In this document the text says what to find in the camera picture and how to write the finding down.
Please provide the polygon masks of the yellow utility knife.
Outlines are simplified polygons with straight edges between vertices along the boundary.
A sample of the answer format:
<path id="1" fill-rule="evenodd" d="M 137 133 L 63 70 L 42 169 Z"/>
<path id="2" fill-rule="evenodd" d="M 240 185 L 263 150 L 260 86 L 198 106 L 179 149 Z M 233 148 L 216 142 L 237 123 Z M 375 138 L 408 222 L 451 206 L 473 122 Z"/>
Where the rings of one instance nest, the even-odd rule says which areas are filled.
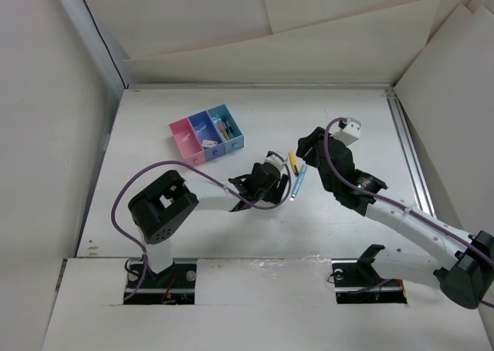
<path id="1" fill-rule="evenodd" d="M 290 166 L 293 170 L 293 173 L 298 176 L 299 175 L 299 168 L 298 168 L 298 164 L 297 164 L 297 161 L 296 161 L 296 156 L 295 154 L 290 151 L 288 153 L 288 156 L 289 156 L 289 162 L 290 162 Z"/>

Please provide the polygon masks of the light blue cutter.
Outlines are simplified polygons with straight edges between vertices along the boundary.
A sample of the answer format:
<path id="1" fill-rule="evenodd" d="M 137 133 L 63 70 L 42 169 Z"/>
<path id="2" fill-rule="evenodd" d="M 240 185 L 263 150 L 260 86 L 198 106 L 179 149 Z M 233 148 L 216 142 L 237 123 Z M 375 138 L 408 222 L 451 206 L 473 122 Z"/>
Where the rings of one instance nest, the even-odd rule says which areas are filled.
<path id="1" fill-rule="evenodd" d="M 304 177 L 306 175 L 306 171 L 307 171 L 307 165 L 306 164 L 303 164 L 300 171 L 299 171 L 299 174 L 298 176 L 296 177 L 296 182 L 293 186 L 293 189 L 292 189 L 292 192 L 291 192 L 291 195 L 290 195 L 290 200 L 291 201 L 294 201 L 299 193 L 299 190 L 302 186 L 302 183 L 304 181 Z"/>

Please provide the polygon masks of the white eraser with label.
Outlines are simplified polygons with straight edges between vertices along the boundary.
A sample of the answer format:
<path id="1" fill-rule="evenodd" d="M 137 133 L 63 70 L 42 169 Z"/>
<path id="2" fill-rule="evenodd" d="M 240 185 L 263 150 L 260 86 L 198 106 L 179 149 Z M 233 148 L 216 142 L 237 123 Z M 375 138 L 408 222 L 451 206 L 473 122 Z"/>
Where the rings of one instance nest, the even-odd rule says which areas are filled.
<path id="1" fill-rule="evenodd" d="M 210 148 L 210 147 L 214 147 L 218 144 L 217 141 L 214 141 L 214 140 L 203 140 L 201 145 L 204 147 L 204 148 Z"/>

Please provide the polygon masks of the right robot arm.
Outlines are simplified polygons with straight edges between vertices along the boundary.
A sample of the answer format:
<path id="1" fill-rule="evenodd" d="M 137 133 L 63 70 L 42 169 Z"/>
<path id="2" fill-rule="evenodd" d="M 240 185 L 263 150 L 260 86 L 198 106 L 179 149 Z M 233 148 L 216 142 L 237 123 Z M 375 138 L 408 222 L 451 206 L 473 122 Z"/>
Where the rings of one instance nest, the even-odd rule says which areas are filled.
<path id="1" fill-rule="evenodd" d="M 343 273 L 356 279 L 358 290 L 370 292 L 389 281 L 404 279 L 440 290 L 466 309 L 477 309 L 493 284 L 493 236 L 473 235 L 424 213 L 411 202 L 390 197 L 387 185 L 354 165 L 349 144 L 357 137 L 349 127 L 331 134 L 317 127 L 297 141 L 296 155 L 314 167 L 323 189 L 345 208 L 383 224 L 424 251 L 407 255 L 372 244 Z"/>

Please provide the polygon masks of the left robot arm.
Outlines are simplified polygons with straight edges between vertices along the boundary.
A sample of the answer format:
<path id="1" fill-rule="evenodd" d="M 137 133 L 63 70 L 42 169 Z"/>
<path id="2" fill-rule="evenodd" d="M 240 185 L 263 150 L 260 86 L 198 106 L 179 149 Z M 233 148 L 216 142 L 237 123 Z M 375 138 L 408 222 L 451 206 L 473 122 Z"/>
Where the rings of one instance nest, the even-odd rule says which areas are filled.
<path id="1" fill-rule="evenodd" d="M 285 162 L 269 157 L 255 163 L 250 173 L 230 178 L 226 183 L 195 168 L 191 170 L 203 179 L 188 183 L 177 170 L 168 170 L 127 205 L 140 233 L 137 243 L 143 252 L 145 277 L 158 287 L 171 280 L 171 237 L 194 211 L 268 211 L 286 201 L 286 189 L 291 182 Z"/>

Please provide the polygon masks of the light blue container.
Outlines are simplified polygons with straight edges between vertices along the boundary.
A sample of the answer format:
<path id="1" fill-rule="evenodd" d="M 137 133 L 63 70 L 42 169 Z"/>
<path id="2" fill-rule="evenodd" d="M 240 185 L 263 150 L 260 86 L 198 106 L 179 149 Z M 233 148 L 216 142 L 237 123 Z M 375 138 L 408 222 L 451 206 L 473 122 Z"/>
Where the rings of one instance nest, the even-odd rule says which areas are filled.
<path id="1" fill-rule="evenodd" d="M 225 104 L 211 108 L 207 113 L 225 145 L 227 154 L 244 147 L 244 135 Z"/>

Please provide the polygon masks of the pink container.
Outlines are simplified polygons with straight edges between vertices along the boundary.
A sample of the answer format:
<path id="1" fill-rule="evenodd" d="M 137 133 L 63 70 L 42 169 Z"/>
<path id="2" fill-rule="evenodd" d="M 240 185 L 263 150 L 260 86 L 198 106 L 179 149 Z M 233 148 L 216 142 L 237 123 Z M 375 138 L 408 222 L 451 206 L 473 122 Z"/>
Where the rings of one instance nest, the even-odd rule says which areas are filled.
<path id="1" fill-rule="evenodd" d="M 182 160 L 197 167 L 206 162 L 205 151 L 188 118 L 169 124 L 175 143 L 178 146 Z"/>

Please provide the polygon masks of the dark blue container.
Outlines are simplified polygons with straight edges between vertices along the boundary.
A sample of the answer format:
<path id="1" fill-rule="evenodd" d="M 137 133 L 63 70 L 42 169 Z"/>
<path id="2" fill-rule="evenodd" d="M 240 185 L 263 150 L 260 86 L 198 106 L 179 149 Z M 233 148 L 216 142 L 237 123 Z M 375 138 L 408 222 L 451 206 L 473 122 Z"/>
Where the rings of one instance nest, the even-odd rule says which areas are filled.
<path id="1" fill-rule="evenodd" d="M 196 113 L 188 118 L 191 122 L 192 128 L 196 134 L 201 145 L 203 140 L 214 140 L 218 144 L 214 147 L 204 148 L 201 145 L 202 150 L 205 152 L 205 158 L 207 161 L 215 160 L 225 155 L 225 145 L 218 134 L 213 122 L 207 111 Z"/>

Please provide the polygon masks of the aluminium rail right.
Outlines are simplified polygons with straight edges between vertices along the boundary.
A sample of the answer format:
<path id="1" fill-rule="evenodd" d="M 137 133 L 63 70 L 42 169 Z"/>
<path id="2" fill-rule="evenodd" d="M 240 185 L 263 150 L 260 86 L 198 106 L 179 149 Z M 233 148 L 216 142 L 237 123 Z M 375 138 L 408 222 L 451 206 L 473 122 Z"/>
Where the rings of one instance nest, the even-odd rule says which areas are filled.
<path id="1" fill-rule="evenodd" d="M 435 207 L 431 199 L 424 173 L 421 169 L 417 151 L 405 118 L 403 106 L 392 88 L 386 89 L 384 91 L 384 95 L 394 121 L 394 126 L 401 143 L 402 151 L 404 153 L 405 163 L 407 164 L 409 177 L 411 178 L 411 185 L 415 200 L 420 209 L 435 217 Z"/>

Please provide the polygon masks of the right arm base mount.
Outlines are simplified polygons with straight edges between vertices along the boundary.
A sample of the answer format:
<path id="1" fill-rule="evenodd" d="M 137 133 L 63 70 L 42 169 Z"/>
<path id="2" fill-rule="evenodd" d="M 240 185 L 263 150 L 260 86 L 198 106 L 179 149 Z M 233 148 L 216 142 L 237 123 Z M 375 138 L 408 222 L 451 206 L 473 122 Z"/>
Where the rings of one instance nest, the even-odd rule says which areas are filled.
<path id="1" fill-rule="evenodd" d="M 371 245 L 358 258 L 331 260 L 332 272 L 327 282 L 334 285 L 339 305 L 407 304 L 401 280 L 384 279 L 372 267 L 383 245 Z"/>

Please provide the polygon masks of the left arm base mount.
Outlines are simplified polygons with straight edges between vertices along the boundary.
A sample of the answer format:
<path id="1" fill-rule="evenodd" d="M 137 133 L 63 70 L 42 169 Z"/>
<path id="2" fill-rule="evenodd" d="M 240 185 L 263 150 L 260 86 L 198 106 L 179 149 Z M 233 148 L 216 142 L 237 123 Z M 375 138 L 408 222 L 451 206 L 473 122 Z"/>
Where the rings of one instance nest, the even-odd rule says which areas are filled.
<path id="1" fill-rule="evenodd" d="M 143 263 L 129 259 L 124 268 L 127 272 L 124 305 L 194 305 L 196 261 L 179 260 L 159 275 L 147 271 L 138 289 Z"/>

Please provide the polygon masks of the aluminium post left corner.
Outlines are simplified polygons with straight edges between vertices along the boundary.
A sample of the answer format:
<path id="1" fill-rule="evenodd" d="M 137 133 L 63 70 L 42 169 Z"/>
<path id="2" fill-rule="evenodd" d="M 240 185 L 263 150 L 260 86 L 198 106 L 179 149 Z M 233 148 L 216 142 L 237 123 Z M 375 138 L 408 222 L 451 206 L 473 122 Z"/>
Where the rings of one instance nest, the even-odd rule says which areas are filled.
<path id="1" fill-rule="evenodd" d="M 119 100 L 134 78 L 124 67 L 127 52 L 96 16 L 87 0 L 59 0 L 100 74 L 109 97 Z"/>

